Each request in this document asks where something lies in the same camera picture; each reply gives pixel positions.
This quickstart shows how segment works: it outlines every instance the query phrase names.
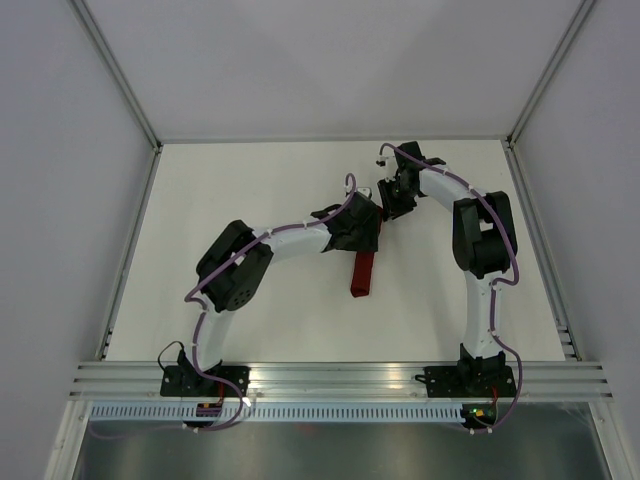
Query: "metal grille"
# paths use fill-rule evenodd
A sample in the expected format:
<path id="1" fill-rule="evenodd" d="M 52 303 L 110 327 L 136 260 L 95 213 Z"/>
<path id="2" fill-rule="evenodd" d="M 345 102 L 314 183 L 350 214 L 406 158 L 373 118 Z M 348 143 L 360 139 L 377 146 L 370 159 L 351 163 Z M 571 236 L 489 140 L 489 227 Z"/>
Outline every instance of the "metal grille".
<path id="1" fill-rule="evenodd" d="M 159 420 L 206 421 L 227 420 L 237 403 L 227 404 L 220 415 L 196 415 L 197 404 L 185 402 L 96 402 L 91 420 Z M 262 403 L 244 408 L 241 418 L 254 422 L 336 422 L 336 423 L 459 423 L 459 403 L 354 404 L 354 403 Z"/>

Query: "gray floor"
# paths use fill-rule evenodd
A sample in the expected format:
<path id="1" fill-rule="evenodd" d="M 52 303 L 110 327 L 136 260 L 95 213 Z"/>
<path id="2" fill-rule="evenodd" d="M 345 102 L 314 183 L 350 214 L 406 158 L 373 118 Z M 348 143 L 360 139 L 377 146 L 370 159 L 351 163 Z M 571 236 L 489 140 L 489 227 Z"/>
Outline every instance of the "gray floor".
<path id="1" fill-rule="evenodd" d="M 95 430 L 148 426 L 109 422 Z M 85 480 L 610 478 L 588 410 L 552 405 L 519 406 L 502 428 L 482 437 L 438 424 L 293 423 L 123 440 L 87 436 L 76 473 Z"/>

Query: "white wall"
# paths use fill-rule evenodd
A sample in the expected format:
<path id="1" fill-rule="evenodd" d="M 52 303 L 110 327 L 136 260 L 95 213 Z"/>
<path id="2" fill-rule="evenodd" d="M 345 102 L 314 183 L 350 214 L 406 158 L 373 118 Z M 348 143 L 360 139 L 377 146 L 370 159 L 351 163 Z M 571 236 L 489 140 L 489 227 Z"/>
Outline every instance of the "white wall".
<path id="1" fill-rule="evenodd" d="M 600 2 L 519 142 L 584 353 L 640 454 L 640 3 Z"/>
<path id="2" fill-rule="evenodd" d="M 0 7 L 0 476 L 41 478 L 150 148 L 64 0 Z"/>
<path id="3" fill-rule="evenodd" d="M 161 140 L 504 135 L 579 0 L 89 0 Z"/>

